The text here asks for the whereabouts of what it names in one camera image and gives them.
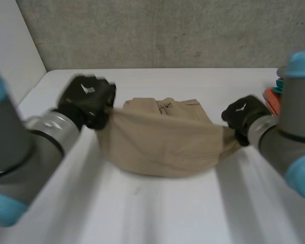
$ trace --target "table surface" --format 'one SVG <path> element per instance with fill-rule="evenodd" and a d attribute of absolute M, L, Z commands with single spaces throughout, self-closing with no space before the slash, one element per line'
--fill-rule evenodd
<path fill-rule="evenodd" d="M 19 106 L 23 118 L 55 102 L 77 73 L 115 82 L 115 106 L 133 97 L 197 99 L 216 124 L 238 98 L 275 84 L 276 69 L 56 70 Z M 120 171 L 100 155 L 94 131 L 82 134 L 49 183 L 0 244 L 305 243 L 305 199 L 252 147 L 193 177 Z"/>

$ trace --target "gray wall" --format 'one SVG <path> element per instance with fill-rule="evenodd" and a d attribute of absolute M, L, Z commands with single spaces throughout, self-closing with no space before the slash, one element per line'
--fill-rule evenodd
<path fill-rule="evenodd" d="M 278 67 L 305 0 L 17 0 L 47 70 Z"/>

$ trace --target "fabric fold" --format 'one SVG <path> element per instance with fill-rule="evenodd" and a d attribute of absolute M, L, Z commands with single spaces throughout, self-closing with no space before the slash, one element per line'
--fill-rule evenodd
<path fill-rule="evenodd" d="M 240 148 L 234 131 L 214 125 L 197 100 L 134 98 L 113 109 L 97 135 L 107 160 L 145 175 L 189 176 Z"/>

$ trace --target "white logo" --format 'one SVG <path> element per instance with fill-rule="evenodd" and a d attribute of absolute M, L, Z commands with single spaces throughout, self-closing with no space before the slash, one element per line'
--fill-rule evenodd
<path fill-rule="evenodd" d="M 84 87 L 82 84 L 80 84 L 83 91 L 87 94 L 87 93 L 93 93 L 95 91 L 95 89 L 93 87 L 90 87 L 90 88 L 86 88 Z"/>
<path fill-rule="evenodd" d="M 243 107 L 236 109 L 236 112 L 244 111 L 245 107 L 246 107 L 246 103 L 244 104 Z"/>

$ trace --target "white wall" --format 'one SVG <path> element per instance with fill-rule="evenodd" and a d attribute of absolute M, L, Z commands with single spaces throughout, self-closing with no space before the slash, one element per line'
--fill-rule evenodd
<path fill-rule="evenodd" d="M 46 73 L 15 0 L 0 0 L 0 72 L 18 104 Z"/>

